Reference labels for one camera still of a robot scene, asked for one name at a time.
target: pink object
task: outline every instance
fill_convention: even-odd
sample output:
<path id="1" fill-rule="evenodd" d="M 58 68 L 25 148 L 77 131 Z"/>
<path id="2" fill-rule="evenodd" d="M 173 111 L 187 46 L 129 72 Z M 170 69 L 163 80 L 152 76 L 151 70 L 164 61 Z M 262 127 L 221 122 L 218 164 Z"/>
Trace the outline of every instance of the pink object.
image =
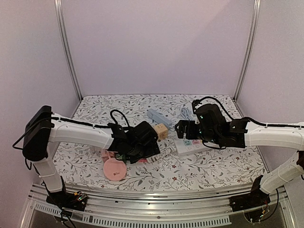
<path id="1" fill-rule="evenodd" d="M 145 158 L 141 158 L 140 160 L 138 160 L 137 162 L 148 162 L 147 159 Z"/>
<path id="2" fill-rule="evenodd" d="M 108 155 L 110 155 L 110 158 L 115 158 L 115 153 L 113 151 L 101 150 L 101 159 L 104 163 L 109 159 Z"/>
<path id="3" fill-rule="evenodd" d="M 127 173 L 127 166 L 123 161 L 111 158 L 109 153 L 107 155 L 108 160 L 104 163 L 105 177 L 111 181 L 120 181 Z"/>

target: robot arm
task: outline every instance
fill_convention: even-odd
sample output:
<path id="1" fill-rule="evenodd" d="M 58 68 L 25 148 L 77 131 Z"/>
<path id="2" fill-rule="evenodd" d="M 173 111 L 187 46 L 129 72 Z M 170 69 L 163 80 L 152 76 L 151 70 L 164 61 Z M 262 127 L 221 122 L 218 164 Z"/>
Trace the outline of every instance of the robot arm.
<path id="1" fill-rule="evenodd" d="M 17 148 L 16 144 L 23 137 L 23 148 Z M 48 155 L 48 142 L 96 146 L 118 152 L 126 160 L 135 163 L 141 158 L 160 153 L 157 140 L 157 133 L 146 121 L 135 127 L 122 127 L 117 123 L 102 126 L 54 114 L 50 106 L 43 106 L 27 124 L 25 133 L 13 147 L 21 149 L 23 156 L 33 163 L 48 191 L 47 202 L 60 208 L 84 210 L 87 195 L 66 192 L 64 181 Z"/>
<path id="2" fill-rule="evenodd" d="M 223 147 L 278 146 L 298 150 L 288 161 L 270 173 L 256 178 L 250 194 L 230 198 L 233 211 L 270 202 L 269 193 L 304 174 L 304 122 L 292 124 L 259 123 L 244 117 L 227 122 L 216 104 L 192 103 L 196 121 L 181 120 L 175 126 L 179 138 L 202 139 Z"/>

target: table surface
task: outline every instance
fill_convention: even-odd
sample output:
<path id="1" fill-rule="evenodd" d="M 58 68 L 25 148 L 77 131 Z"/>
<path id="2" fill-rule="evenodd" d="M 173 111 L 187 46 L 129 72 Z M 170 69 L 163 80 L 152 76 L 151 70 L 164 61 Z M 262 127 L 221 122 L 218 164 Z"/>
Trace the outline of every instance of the table surface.
<path id="1" fill-rule="evenodd" d="M 78 107 L 74 119 L 95 124 L 112 123 L 110 111 L 122 111 L 130 125 L 146 120 L 156 125 L 148 116 L 149 108 L 166 116 L 173 124 L 182 116 L 182 107 L 191 108 L 191 102 L 205 95 L 95 95 L 86 96 Z M 231 98 L 227 95 L 213 95 L 235 118 L 240 118 Z M 122 126 L 125 122 L 119 116 Z M 177 139 L 173 129 L 168 138 L 159 142 L 160 149 L 174 145 Z M 110 181 L 103 173 L 100 152 L 94 152 L 87 145 L 60 143 L 54 163 L 66 183 L 88 187 L 138 190 L 175 191 L 201 190 L 251 183 L 266 170 L 256 147 L 245 149 L 227 148 L 209 150 L 179 157 L 176 152 L 154 163 L 127 164 L 127 175 L 121 181 Z"/>

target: power strip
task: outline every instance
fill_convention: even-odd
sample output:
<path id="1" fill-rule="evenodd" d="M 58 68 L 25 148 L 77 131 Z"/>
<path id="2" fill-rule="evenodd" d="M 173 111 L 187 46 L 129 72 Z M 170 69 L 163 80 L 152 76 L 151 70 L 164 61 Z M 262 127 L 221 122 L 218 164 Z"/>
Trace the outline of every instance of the power strip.
<path id="1" fill-rule="evenodd" d="M 209 147 L 203 145 L 202 140 L 178 139 L 175 141 L 175 146 L 179 156 L 210 150 Z"/>
<path id="2" fill-rule="evenodd" d="M 167 155 L 169 155 L 169 154 L 171 154 L 171 153 L 173 153 L 175 151 L 176 151 L 175 146 L 173 146 L 173 145 L 172 146 L 168 146 L 164 150 L 161 150 L 161 153 L 159 153 L 157 155 L 154 155 L 154 156 L 152 156 L 150 158 L 147 158 L 147 162 L 148 163 L 155 162 L 155 161 L 157 161 L 159 159 L 162 159 L 163 157 L 165 157 L 165 156 L 167 156 Z"/>

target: black cable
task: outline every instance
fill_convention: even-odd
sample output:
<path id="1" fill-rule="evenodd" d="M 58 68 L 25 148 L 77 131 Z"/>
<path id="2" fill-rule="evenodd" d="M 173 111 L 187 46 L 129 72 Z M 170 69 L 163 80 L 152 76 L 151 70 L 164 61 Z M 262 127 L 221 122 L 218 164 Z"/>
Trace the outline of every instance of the black cable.
<path id="1" fill-rule="evenodd" d="M 41 123 L 42 121 L 45 120 L 59 120 L 59 117 L 46 117 L 43 119 L 38 120 L 37 122 L 35 122 L 33 125 L 31 125 L 25 132 L 23 135 L 21 135 L 20 138 L 18 138 L 14 144 L 13 144 L 13 148 L 16 150 L 23 150 L 23 148 L 20 147 L 16 147 L 16 145 L 33 129 L 35 128 L 39 123 Z M 80 124 L 80 125 L 85 125 L 85 126 L 89 126 L 89 127 L 95 127 L 95 128 L 111 128 L 110 126 L 103 126 L 103 125 L 98 125 L 98 124 L 92 124 L 92 123 L 87 123 L 87 122 L 82 122 L 82 121 L 77 121 L 77 120 L 72 120 L 72 119 L 67 119 L 67 118 L 61 118 L 60 121 L 64 121 L 64 122 L 69 122 L 69 123 L 74 123 L 74 124 Z"/>
<path id="2" fill-rule="evenodd" d="M 227 116 L 228 116 L 231 120 L 234 120 L 234 118 L 227 112 L 227 110 L 224 108 L 224 106 L 222 105 L 222 103 L 221 103 L 218 99 L 216 99 L 216 98 L 214 98 L 214 97 L 212 97 L 212 96 L 206 96 L 206 97 L 203 97 L 202 99 L 200 99 L 199 102 L 201 102 L 201 101 L 203 101 L 203 100 L 206 100 L 206 99 L 215 100 L 215 101 L 219 104 L 219 106 L 224 110 L 224 112 L 227 114 Z"/>
<path id="3" fill-rule="evenodd" d="M 62 207 L 58 206 L 55 203 L 54 199 L 50 196 L 50 194 L 49 194 L 49 197 L 51 198 L 51 200 L 53 201 L 53 203 L 61 210 L 61 221 L 62 221 L 62 224 L 65 225 L 68 228 L 71 228 L 67 224 L 65 224 L 65 222 L 63 221 L 63 214 L 64 214 L 67 217 L 67 219 L 69 220 L 69 222 L 72 224 L 73 228 L 77 228 L 75 226 L 75 224 L 73 223 L 73 221 L 71 220 L 70 216 L 67 214 L 67 212 Z"/>
<path id="4" fill-rule="evenodd" d="M 259 121 L 254 120 L 251 117 L 243 117 L 242 119 L 248 119 L 251 122 L 253 122 L 253 123 L 257 124 L 257 125 L 261 125 L 263 127 L 294 127 L 294 128 L 304 128 L 304 126 L 300 126 L 300 125 L 276 124 L 276 123 L 270 123 L 270 124 L 261 123 Z"/>
<path id="5" fill-rule="evenodd" d="M 66 222 L 63 221 L 63 209 L 61 209 L 61 221 L 62 221 L 62 224 L 65 225 L 65 227 L 67 228 L 71 228 L 69 227 Z M 64 213 L 64 215 L 67 217 L 67 219 L 69 220 L 69 222 L 72 224 L 73 228 L 76 228 L 75 224 L 72 222 L 71 218 L 66 214 L 66 212 Z"/>
<path id="6" fill-rule="evenodd" d="M 25 159 L 25 165 L 27 166 L 28 170 L 32 169 L 32 163 L 30 162 L 29 165 L 28 165 L 28 160 L 27 159 Z"/>
<path id="7" fill-rule="evenodd" d="M 45 120 L 58 120 L 59 118 L 58 117 L 47 117 L 47 118 L 43 118 L 43 119 L 40 119 L 38 120 L 37 122 L 35 122 L 33 125 L 31 125 L 27 131 L 24 132 L 23 135 L 21 135 L 20 138 L 17 139 L 17 141 L 14 142 L 13 144 L 13 148 L 16 149 L 16 150 L 23 150 L 23 148 L 20 148 L 20 147 L 16 147 L 16 145 L 29 133 L 29 131 L 31 131 L 34 127 L 36 127 L 39 123 L 41 123 L 42 121 L 45 121 Z"/>
<path id="8" fill-rule="evenodd" d="M 129 122 L 128 122 L 128 120 L 127 120 L 127 117 L 126 117 L 121 111 L 119 111 L 119 110 L 117 110 L 117 109 L 113 109 L 113 110 L 110 112 L 110 116 L 111 116 L 111 118 L 114 120 L 115 124 L 118 124 L 118 121 L 117 121 L 117 120 L 115 119 L 115 117 L 113 116 L 113 113 L 114 113 L 114 112 L 117 112 L 117 113 L 119 113 L 120 115 L 122 115 L 123 118 L 125 119 L 126 123 L 127 123 L 127 126 L 130 127 Z"/>
<path id="9" fill-rule="evenodd" d="M 214 131 L 221 139 L 225 139 L 225 137 L 218 131 L 218 124 L 214 126 Z"/>
<path id="10" fill-rule="evenodd" d="M 262 219 L 261 222 L 266 221 L 267 219 L 270 219 L 270 217 L 272 217 L 274 215 L 274 213 L 276 212 L 276 209 L 279 206 L 279 191 L 277 189 L 276 189 L 276 194 L 277 194 L 277 199 L 276 199 L 276 205 L 275 205 L 274 211 L 266 219 Z"/>
<path id="11" fill-rule="evenodd" d="M 220 147 L 207 146 L 204 142 L 203 142 L 203 145 L 206 146 L 206 147 L 208 147 L 208 148 L 215 149 L 215 150 L 224 150 L 224 149 L 226 149 L 226 147 L 220 148 Z"/>
<path id="12" fill-rule="evenodd" d="M 37 168 L 34 166 L 35 172 L 40 176 L 40 173 L 38 172 Z"/>

